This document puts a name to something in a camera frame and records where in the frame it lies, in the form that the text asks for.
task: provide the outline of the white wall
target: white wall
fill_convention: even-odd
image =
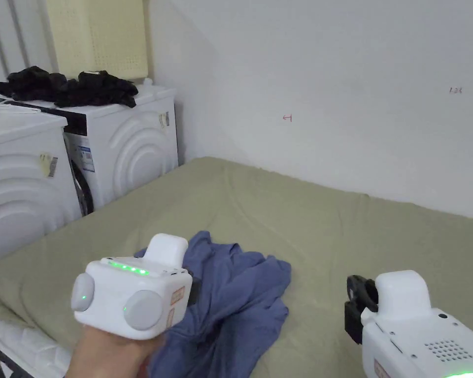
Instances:
[[[55,69],[48,22],[44,0],[0,0],[0,81],[30,65]]]
[[[186,160],[473,217],[473,1],[150,1]]]

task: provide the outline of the blue cloth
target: blue cloth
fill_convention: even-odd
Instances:
[[[189,242],[184,267],[201,278],[200,295],[167,332],[149,377],[249,377],[288,315],[280,296],[291,281],[291,265],[243,252],[238,244],[212,243],[201,231]]]

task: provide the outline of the label sticker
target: label sticker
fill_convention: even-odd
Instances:
[[[169,112],[162,113],[159,115],[159,123],[161,124],[161,129],[170,126],[170,115]]]
[[[173,314],[175,313],[175,308],[171,309],[169,312],[169,318],[167,319],[167,328],[172,327]]]
[[[77,146],[79,154],[81,156],[82,169],[88,172],[95,171],[95,165],[93,164],[93,155],[89,147]]]
[[[184,297],[184,292],[186,291],[186,287],[183,286],[179,290],[177,290],[175,293],[172,294],[172,300],[170,302],[170,306],[174,305],[177,303],[180,299]]]
[[[375,373],[377,374],[378,378],[390,378],[390,376],[387,374],[387,372],[377,360],[375,360]]]
[[[49,153],[43,153],[40,154],[39,159],[42,174],[45,177],[53,178],[54,172],[56,171],[56,166],[58,164],[58,158],[56,156],[52,157]]]

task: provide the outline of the orange sticker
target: orange sticker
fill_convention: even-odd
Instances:
[[[173,314],[175,313],[175,308],[171,309],[169,312],[169,318],[167,319],[167,328],[172,327]]]
[[[177,290],[175,293],[172,294],[172,300],[170,301],[170,306],[174,305],[177,303],[180,299],[184,297],[184,292],[186,291],[186,287],[183,286],[179,290]]]
[[[387,374],[387,372],[377,360],[375,360],[375,373],[377,374],[378,378],[390,378],[390,376]]]

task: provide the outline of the white washing machine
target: white washing machine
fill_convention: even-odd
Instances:
[[[148,80],[137,88],[134,108],[23,103],[67,119],[69,156],[75,174],[80,170],[84,175],[91,192],[91,196],[86,193],[86,202],[92,197],[95,210],[178,166],[175,90]]]
[[[81,217],[66,120],[0,107],[0,258]]]

